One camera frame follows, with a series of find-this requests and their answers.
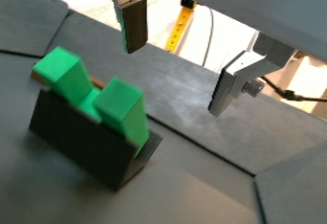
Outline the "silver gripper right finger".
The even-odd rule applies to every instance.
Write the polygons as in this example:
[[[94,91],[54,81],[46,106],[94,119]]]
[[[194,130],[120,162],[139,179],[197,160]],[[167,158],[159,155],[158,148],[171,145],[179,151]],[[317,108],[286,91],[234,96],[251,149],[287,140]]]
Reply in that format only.
[[[255,97],[265,87],[259,78],[281,70],[294,55],[293,47],[259,33],[249,49],[222,69],[209,105],[210,113],[218,117],[242,93]]]

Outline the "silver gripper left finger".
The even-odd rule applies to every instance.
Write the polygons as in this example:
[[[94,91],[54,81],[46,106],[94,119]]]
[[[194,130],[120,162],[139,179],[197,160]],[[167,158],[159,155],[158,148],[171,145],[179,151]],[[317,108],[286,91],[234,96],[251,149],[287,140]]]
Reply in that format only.
[[[149,40],[147,0],[112,0],[122,27],[124,50],[138,51]]]

